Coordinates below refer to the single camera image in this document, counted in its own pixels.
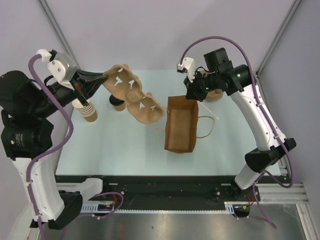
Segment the black plastic cup lid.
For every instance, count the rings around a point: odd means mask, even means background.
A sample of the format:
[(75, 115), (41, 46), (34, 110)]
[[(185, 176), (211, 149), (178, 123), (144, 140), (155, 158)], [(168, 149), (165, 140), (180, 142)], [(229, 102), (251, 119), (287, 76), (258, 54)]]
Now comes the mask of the black plastic cup lid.
[(118, 99), (118, 98), (114, 97), (113, 95), (111, 95), (111, 96), (109, 97), (109, 102), (110, 102), (110, 104), (113, 105), (113, 106), (120, 106), (120, 105), (124, 104), (124, 101), (123, 101), (123, 100)]

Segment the stack of paper cups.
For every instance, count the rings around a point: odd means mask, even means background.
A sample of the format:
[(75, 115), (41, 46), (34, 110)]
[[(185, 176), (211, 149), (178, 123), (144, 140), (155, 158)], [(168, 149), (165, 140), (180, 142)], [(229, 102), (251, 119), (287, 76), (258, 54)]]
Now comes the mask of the stack of paper cups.
[(98, 114), (92, 100), (86, 100), (87, 105), (83, 105), (78, 99), (72, 101), (72, 106), (81, 114), (81, 116), (89, 123), (95, 122)]

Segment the green brown paper bag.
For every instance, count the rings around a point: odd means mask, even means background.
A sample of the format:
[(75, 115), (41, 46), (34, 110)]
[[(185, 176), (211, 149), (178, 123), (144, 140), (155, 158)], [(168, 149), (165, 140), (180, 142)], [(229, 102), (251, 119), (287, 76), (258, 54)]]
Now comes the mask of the green brown paper bag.
[(167, 119), (165, 129), (164, 149), (177, 154), (192, 153), (198, 139), (208, 137), (208, 134), (197, 136), (199, 106), (196, 100), (185, 96), (169, 96), (167, 99)]

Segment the single brown paper cup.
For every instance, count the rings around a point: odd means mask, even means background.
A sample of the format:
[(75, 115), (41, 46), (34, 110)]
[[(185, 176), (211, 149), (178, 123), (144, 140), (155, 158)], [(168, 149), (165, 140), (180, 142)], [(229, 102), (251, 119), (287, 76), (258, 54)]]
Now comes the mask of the single brown paper cup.
[(122, 104), (119, 104), (119, 105), (114, 105), (113, 107), (114, 107), (114, 109), (116, 111), (121, 112), (121, 111), (126, 109), (126, 104), (122, 103)]

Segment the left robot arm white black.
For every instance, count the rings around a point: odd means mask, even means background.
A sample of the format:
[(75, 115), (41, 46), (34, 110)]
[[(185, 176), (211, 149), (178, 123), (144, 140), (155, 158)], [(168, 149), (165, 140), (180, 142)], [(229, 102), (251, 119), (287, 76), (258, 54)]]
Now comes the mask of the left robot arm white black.
[[(72, 88), (58, 82), (47, 86), (53, 98), (65, 107), (73, 100), (84, 103), (108, 79), (102, 73), (77, 70), (71, 78)], [(1, 118), (4, 129), (1, 141), (7, 157), (34, 159), (52, 147), (54, 126), (48, 117), (58, 108), (37, 88), (35, 80), (19, 70), (9, 71), (0, 77)]]

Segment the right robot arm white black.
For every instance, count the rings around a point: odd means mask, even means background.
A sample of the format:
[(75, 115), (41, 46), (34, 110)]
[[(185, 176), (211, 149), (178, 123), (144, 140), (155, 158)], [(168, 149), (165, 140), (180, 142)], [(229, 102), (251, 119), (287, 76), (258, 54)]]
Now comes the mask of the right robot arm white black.
[(270, 166), (293, 150), (297, 143), (287, 138), (277, 127), (265, 107), (259, 86), (251, 78), (248, 65), (234, 67), (224, 48), (204, 55), (207, 68), (200, 73), (195, 60), (182, 58), (177, 71), (185, 73), (183, 83), (186, 99), (202, 102), (209, 92), (221, 90), (235, 102), (247, 121), (256, 142), (256, 148), (245, 156), (245, 165), (235, 177), (236, 185), (230, 188), (231, 196), (242, 201), (249, 194), (249, 187)]

